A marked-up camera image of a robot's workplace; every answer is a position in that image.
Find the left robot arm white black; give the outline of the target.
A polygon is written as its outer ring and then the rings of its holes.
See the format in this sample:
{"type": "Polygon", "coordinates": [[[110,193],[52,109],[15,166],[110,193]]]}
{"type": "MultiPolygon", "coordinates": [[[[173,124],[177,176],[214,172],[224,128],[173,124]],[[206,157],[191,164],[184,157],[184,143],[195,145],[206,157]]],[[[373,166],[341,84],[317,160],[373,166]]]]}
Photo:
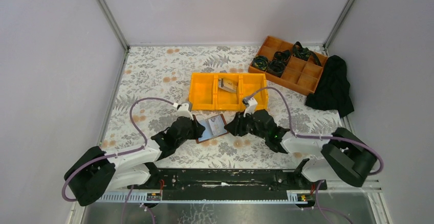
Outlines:
{"type": "Polygon", "coordinates": [[[94,146],[64,175],[62,197],[87,206],[111,190],[155,184],[160,174],[155,162],[174,154],[187,140],[201,138],[205,130],[195,117],[178,117],[145,145],[112,152],[94,146]]]}

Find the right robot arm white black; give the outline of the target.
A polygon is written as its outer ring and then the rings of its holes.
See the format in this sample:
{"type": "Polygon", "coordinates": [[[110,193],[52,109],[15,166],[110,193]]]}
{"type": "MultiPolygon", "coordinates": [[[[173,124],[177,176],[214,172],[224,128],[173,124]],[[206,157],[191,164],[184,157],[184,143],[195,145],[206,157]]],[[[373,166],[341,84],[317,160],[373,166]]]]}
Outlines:
{"type": "Polygon", "coordinates": [[[234,136],[257,136],[274,152],[307,154],[308,158],[299,164],[297,171],[311,182],[340,179],[361,187],[369,175],[376,174],[373,170],[376,163],[380,164],[378,171],[383,168],[379,154],[343,127],[330,135],[296,133],[278,126],[261,109],[236,113],[225,129],[234,136]]]}

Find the brown leather card holder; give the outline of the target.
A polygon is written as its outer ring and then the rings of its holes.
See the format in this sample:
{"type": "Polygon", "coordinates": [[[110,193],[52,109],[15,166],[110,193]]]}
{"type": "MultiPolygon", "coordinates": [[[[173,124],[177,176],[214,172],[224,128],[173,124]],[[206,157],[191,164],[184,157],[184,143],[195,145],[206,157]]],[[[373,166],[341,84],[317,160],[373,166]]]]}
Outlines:
{"type": "Polygon", "coordinates": [[[228,134],[225,126],[227,125],[223,114],[216,115],[204,120],[199,120],[199,124],[205,127],[202,136],[196,139],[196,143],[200,144],[209,140],[213,140],[217,137],[228,134]]]}

